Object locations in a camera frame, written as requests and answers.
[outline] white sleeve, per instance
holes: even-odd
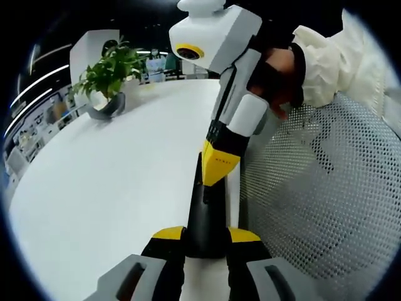
[[[314,107],[329,104],[337,91],[347,91],[363,56],[364,32],[359,21],[343,11],[343,30],[325,38],[316,31],[299,26],[294,43],[304,53],[304,101]]]

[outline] black plastic part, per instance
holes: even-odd
[[[177,53],[183,58],[186,58],[187,60],[197,60],[198,58],[201,57],[194,50],[188,48],[179,48],[177,49]]]
[[[152,238],[141,255],[166,261],[157,280],[152,301],[179,301],[184,284],[183,241]]]
[[[226,105],[228,96],[230,96],[231,87],[234,84],[234,80],[236,79],[237,67],[233,63],[231,68],[232,68],[232,73],[231,73],[230,79],[227,82],[226,89],[224,90],[224,93],[221,97],[219,108],[217,109],[216,116],[214,117],[216,120],[220,119],[220,115],[223,112],[224,106]]]
[[[221,121],[213,120],[206,140],[210,142],[214,149],[242,157],[248,146],[249,137],[231,132]]]
[[[306,75],[306,62],[305,55],[301,47],[296,43],[291,44],[291,50],[294,53],[294,66],[295,66],[295,89],[296,94],[291,101],[294,108],[300,108],[303,104],[303,89],[302,85],[305,81]]]
[[[274,96],[285,87],[284,75],[266,63],[266,57],[262,56],[249,79],[247,89],[257,86],[262,88],[261,97],[271,103]]]
[[[265,54],[271,48],[286,49],[294,40],[295,35],[291,31],[283,32],[282,25],[275,22],[263,21],[258,34],[249,42],[249,48]]]
[[[224,179],[208,187],[202,183],[202,154],[198,156],[188,227],[184,231],[185,255],[192,258],[223,258],[229,244],[226,226]]]
[[[231,288],[230,301],[265,301],[260,300],[247,263],[270,259],[271,255],[262,241],[231,243],[227,249],[228,284]]]
[[[129,271],[128,276],[121,284],[120,289],[117,292],[116,299],[119,301],[129,301],[138,285],[140,277],[143,275],[145,268],[140,264],[136,263],[133,268]]]

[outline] person's hand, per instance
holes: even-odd
[[[293,103],[296,97],[294,53],[287,49],[273,48],[266,54],[266,63],[279,71],[284,78],[283,86],[274,94],[273,99],[267,99],[267,101],[270,104],[270,109],[279,118],[287,119],[286,112],[281,108],[281,105]],[[250,92],[263,97],[267,89],[269,89],[269,82],[266,80],[265,85],[251,86]]]

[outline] white desk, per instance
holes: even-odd
[[[130,254],[140,254],[155,232],[187,224],[197,156],[218,81],[182,80],[140,89],[143,104],[109,124],[88,114],[69,124],[38,154],[17,187],[11,226],[53,300],[86,298],[99,276]],[[239,199],[238,185],[232,187]],[[231,218],[235,224],[236,214]],[[191,274],[185,267],[182,300],[188,295],[196,300],[199,283],[188,282],[204,268],[212,275],[203,281],[219,289],[204,293],[214,300],[228,296],[223,261],[189,262],[197,270]]]

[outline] white plastic housing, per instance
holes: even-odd
[[[200,48],[204,57],[189,61],[220,74],[244,52],[261,25],[259,16],[233,5],[210,16],[189,16],[171,27],[171,47],[174,54],[183,60],[186,59],[176,50],[178,44]]]
[[[226,0],[180,0],[177,7],[192,16],[206,16],[223,9]]]
[[[241,136],[250,137],[267,109],[268,104],[263,99],[245,94],[227,128]]]

